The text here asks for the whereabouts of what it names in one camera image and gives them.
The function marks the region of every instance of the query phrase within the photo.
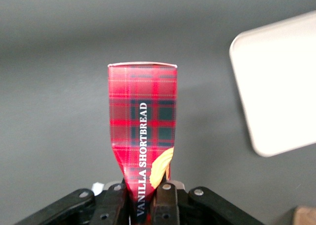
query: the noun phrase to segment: metal screw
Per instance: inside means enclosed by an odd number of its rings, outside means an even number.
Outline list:
[[[109,217],[109,214],[101,214],[100,215],[100,219],[101,220],[105,220],[105,219],[107,219]]]
[[[170,184],[164,184],[162,186],[162,188],[165,189],[165,190],[168,190],[168,189],[171,189],[171,185]]]
[[[201,189],[196,189],[196,190],[194,191],[194,194],[197,195],[197,196],[201,196],[201,195],[204,194],[204,192],[203,192],[203,190],[201,190]]]
[[[120,189],[122,189],[122,186],[121,186],[120,184],[118,184],[117,186],[114,187],[114,190],[115,190],[115,191],[118,191],[118,190],[120,190]]]
[[[170,214],[163,214],[163,215],[162,215],[162,218],[163,218],[163,219],[168,219],[168,218],[170,218]]]
[[[80,195],[79,195],[79,198],[84,198],[84,197],[87,197],[88,196],[88,192],[82,192]]]

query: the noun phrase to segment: yellow cookie graphic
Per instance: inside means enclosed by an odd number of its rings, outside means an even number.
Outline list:
[[[162,177],[166,170],[169,168],[170,161],[173,156],[173,147],[165,150],[156,160],[152,163],[152,170],[149,177],[150,184],[154,189],[160,184]]]

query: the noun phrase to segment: gray background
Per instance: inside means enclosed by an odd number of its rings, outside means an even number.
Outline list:
[[[254,153],[228,50],[242,31],[315,9],[315,0],[0,0],[1,224],[121,179],[107,64],[139,60],[179,67],[173,179],[265,224],[290,224],[297,205],[316,205],[316,147]]]

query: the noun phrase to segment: red plaid package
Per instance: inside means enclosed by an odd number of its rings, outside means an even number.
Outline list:
[[[147,219],[150,200],[173,155],[177,66],[109,65],[111,144],[133,203],[134,224]]]

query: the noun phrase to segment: white tray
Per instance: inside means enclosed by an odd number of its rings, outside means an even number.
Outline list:
[[[254,150],[316,142],[316,11],[239,34],[230,57]]]

